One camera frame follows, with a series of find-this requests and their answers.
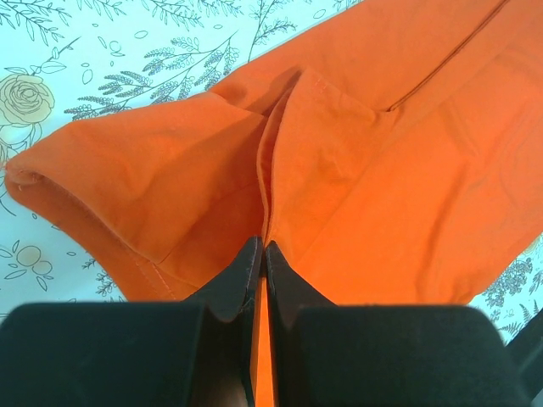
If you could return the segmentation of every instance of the orange pants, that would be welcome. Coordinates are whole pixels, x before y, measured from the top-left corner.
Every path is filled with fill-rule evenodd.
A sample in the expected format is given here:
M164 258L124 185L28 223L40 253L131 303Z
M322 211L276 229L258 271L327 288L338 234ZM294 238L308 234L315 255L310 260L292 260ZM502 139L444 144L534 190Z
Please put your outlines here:
M261 234L336 303L466 303L543 230L541 44L541 0L366 0L210 92L67 125L8 190L130 299Z

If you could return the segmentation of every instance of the printed rose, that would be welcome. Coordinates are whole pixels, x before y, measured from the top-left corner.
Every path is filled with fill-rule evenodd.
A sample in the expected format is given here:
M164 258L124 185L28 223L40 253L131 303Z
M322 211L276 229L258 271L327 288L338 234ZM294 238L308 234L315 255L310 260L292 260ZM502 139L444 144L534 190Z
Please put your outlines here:
M0 125L39 123L53 106L53 94L42 78L14 74L0 81Z

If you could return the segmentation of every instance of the floral tablecloth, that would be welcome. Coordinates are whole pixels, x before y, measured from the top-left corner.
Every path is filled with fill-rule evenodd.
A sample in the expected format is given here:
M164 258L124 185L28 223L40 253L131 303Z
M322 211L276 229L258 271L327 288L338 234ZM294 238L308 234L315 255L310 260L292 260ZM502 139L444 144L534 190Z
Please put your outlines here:
M202 92L359 1L0 0L0 162L71 120ZM543 305L542 271L538 238L473 300L504 341ZM0 320L25 302L82 300L124 298L83 248L6 194L0 173Z

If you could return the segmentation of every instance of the flower illustration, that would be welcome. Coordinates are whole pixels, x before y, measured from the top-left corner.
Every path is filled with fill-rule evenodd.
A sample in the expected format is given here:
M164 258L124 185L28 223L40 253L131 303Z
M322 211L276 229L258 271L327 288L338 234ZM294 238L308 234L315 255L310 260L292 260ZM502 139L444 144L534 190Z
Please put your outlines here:
M514 260L483 293L487 305L502 307L506 294L515 295L520 293L528 280L528 274L531 274L533 269L531 258Z
M0 125L40 123L53 106L53 94L38 76L12 74L0 81Z
M53 271L53 266L46 260L42 260L42 251L36 246L26 246L19 250L19 240L15 242L11 251L0 248L0 257L5 259L14 259L15 262L8 264L15 269L4 277L4 280L13 280L24 276L30 270L34 273L37 283L43 291L48 290L46 280L52 280L49 275Z
M528 256L535 254L540 248L541 243L543 242L543 235L539 235L527 248L524 250L523 254Z

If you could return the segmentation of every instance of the black clamp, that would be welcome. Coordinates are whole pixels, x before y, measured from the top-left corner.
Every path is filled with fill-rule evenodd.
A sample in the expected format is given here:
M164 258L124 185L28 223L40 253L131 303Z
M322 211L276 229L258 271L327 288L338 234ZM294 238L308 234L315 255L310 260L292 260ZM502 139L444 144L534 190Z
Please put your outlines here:
M0 326L0 405L253 407L264 276L280 407L524 407L542 384L523 387L541 351L512 357L477 310L340 307L252 237L182 302L14 310Z

